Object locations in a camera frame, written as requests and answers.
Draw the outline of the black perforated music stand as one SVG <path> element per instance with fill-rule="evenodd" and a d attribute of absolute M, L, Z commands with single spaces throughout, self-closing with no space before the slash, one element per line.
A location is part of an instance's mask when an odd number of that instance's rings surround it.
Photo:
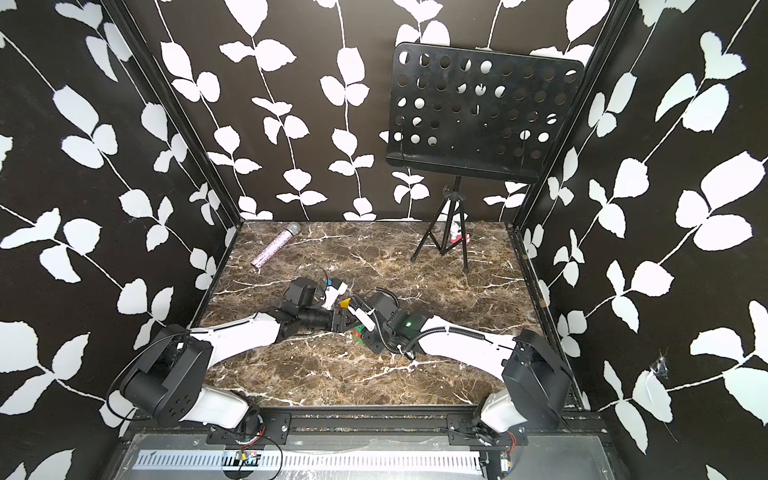
<path fill-rule="evenodd" d="M 386 160 L 451 175 L 452 186 L 422 236 L 440 254 L 452 244 L 439 220 L 466 235 L 464 178 L 537 182 L 573 111 L 585 66 L 579 60 L 404 42 L 395 47 Z"/>

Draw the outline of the purple glitter microphone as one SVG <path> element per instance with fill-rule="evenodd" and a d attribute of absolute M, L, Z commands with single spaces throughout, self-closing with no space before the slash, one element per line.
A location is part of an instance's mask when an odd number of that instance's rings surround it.
<path fill-rule="evenodd" d="M 289 223 L 252 261 L 251 266 L 260 270 L 280 249 L 301 231 L 298 222 Z"/>

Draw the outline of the pink object behind stand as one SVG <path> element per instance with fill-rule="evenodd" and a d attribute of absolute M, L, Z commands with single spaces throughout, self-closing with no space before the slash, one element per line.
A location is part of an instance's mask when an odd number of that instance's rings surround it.
<path fill-rule="evenodd" d="M 469 234 L 466 234 L 466 235 L 456 234 L 452 238 L 451 243 L 452 244 L 456 244 L 456 243 L 461 243 L 461 242 L 464 242 L 464 241 L 469 242 L 470 239 L 471 239 L 471 236 Z"/>

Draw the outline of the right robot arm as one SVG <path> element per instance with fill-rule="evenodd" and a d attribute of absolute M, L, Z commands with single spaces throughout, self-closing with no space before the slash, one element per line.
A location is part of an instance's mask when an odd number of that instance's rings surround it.
<path fill-rule="evenodd" d="M 448 358 L 481 370 L 504 384 L 480 405 L 475 423 L 501 434 L 516 426 L 557 428 L 573 374 L 541 335 L 485 333 L 438 315 L 409 313 L 396 297 L 379 289 L 369 298 L 351 297 L 349 312 L 364 332 L 393 354 Z"/>

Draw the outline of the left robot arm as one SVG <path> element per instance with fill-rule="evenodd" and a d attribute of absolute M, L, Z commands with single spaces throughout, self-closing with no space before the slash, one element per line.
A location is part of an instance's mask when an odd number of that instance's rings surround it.
<path fill-rule="evenodd" d="M 205 384 L 210 368 L 247 351 L 278 344 L 302 330 L 344 333 L 357 320 L 338 305 L 348 285 L 338 278 L 318 284 L 293 280 L 280 304 L 214 327 L 184 329 L 171 325 L 150 341 L 119 376 L 119 392 L 162 426 L 191 421 L 224 429 L 239 427 L 251 407 L 242 397 Z"/>

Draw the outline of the black mounting rail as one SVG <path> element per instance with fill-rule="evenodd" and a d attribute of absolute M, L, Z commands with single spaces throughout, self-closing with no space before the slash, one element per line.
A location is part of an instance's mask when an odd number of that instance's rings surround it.
<path fill-rule="evenodd" d="M 568 409 L 563 423 L 544 427 L 536 423 L 513 426 L 506 433 L 493 433 L 479 424 L 479 409 L 458 406 L 353 406 L 353 407 L 266 407 L 246 419 L 244 427 L 233 433 L 218 427 L 183 422 L 175 427 L 143 427 L 130 430 L 120 442 L 122 449 L 140 440 L 158 440 L 163 445 L 176 444 L 202 449 L 225 447 L 238 449 L 246 444 L 262 446 L 268 439 L 284 447 L 290 441 L 311 435 L 339 442 L 343 436 L 434 437 L 451 446 L 472 450 L 505 451 L 529 445 L 537 437 L 595 437 L 604 446 L 611 444 L 605 423 L 597 413 Z"/>

